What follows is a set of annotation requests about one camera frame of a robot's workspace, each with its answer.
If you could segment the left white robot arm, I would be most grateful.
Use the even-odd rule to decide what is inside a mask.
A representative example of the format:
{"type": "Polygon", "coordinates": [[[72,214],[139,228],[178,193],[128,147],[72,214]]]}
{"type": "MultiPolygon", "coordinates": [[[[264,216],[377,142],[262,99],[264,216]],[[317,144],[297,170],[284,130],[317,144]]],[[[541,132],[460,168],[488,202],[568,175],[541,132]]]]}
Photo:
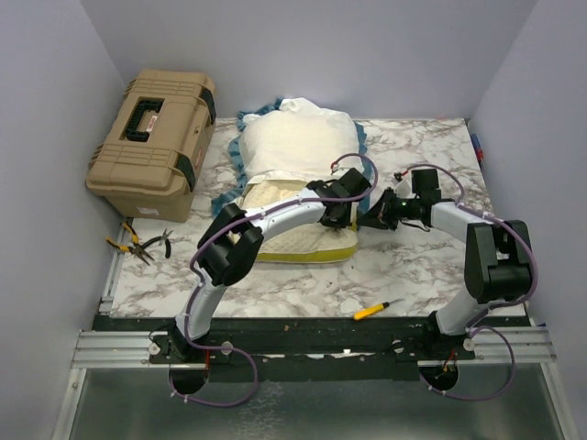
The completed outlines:
{"type": "Polygon", "coordinates": [[[350,225],[351,206],[373,191],[369,181],[355,168],[330,181],[311,181],[294,195],[248,210],[235,203],[226,205],[197,244],[189,268],[196,275],[194,288],[169,331],[171,354],[182,362],[197,359],[201,337],[211,327],[212,317],[227,288],[251,271],[262,245],[299,226],[321,224],[345,228],[350,225]]]}

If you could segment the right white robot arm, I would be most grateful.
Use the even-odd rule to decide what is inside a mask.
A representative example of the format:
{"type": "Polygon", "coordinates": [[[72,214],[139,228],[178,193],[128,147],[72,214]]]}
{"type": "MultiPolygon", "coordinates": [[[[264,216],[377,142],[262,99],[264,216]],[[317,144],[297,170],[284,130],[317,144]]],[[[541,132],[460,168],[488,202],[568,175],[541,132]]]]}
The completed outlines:
{"type": "Polygon", "coordinates": [[[433,312],[431,330],[421,336],[421,347],[431,358],[443,358],[455,340],[487,313],[525,302],[537,288],[537,261],[527,226],[504,221],[463,203],[464,186],[450,171],[429,163],[409,166],[395,177],[409,174],[411,198],[386,189],[379,201],[359,217],[358,225],[396,230],[399,225],[423,231],[436,229],[465,245],[464,284],[444,307],[433,312]]]}

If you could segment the white blue-trimmed pillowcase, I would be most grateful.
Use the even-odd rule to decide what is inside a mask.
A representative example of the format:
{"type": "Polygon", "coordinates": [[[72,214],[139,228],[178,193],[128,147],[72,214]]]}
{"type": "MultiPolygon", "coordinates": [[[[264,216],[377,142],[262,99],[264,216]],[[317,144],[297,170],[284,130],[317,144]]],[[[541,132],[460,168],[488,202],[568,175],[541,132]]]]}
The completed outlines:
{"type": "Polygon", "coordinates": [[[363,125],[305,98],[279,98],[254,112],[241,112],[236,126],[238,135],[227,153],[237,185],[212,200],[213,215],[267,173],[287,180],[314,180],[328,175],[330,164],[339,157],[368,152],[363,125]]]}

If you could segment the cream yellow-edged pillow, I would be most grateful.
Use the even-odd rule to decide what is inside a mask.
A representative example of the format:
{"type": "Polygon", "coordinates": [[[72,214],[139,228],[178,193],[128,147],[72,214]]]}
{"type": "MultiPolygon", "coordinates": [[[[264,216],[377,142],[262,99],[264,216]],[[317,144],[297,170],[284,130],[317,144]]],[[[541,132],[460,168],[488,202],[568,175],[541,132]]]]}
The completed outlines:
{"type": "MultiPolygon", "coordinates": [[[[303,181],[266,180],[253,183],[236,199],[239,208],[248,210],[289,198],[303,189],[303,181]]],[[[357,207],[350,211],[350,226],[326,227],[319,223],[302,225],[270,240],[265,240],[258,262],[285,264],[328,264],[349,259],[358,249],[357,207]]]]}

